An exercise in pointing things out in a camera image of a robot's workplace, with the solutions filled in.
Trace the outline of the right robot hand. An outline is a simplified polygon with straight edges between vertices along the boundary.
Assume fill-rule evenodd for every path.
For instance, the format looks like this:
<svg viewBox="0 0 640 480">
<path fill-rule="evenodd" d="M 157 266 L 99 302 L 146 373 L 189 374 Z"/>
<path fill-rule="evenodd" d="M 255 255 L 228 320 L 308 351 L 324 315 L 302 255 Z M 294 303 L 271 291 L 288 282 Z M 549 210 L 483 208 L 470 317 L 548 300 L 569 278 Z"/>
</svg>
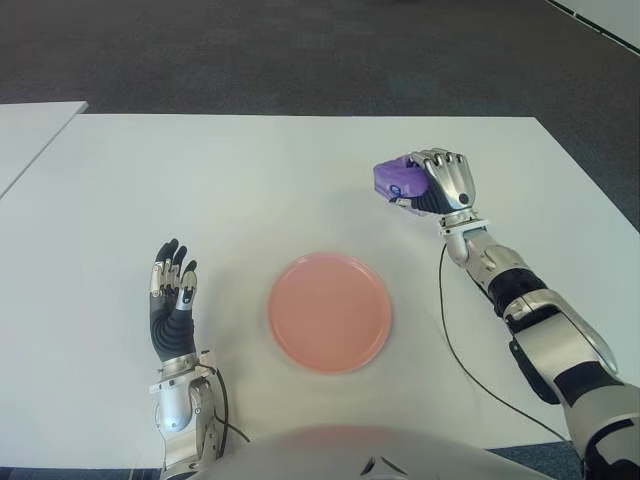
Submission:
<svg viewBox="0 0 640 480">
<path fill-rule="evenodd" d="M 389 200 L 391 204 L 438 215 L 459 212 L 473 206 L 475 184 L 464 155 L 432 148 L 412 152 L 408 160 L 410 167 L 419 167 L 423 172 L 426 190 L 416 196 L 392 197 Z"/>
</svg>

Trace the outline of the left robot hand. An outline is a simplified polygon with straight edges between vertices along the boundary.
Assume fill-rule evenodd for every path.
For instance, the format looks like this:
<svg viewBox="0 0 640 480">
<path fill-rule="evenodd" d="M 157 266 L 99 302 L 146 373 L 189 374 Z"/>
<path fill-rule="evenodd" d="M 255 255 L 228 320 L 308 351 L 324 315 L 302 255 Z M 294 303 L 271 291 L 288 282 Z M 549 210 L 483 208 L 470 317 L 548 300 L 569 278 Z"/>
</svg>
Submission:
<svg viewBox="0 0 640 480">
<path fill-rule="evenodd" d="M 183 265 L 188 249 L 177 239 L 162 245 L 151 270 L 149 323 L 152 346 L 161 362 L 193 354 L 193 303 L 197 262 Z"/>
</svg>

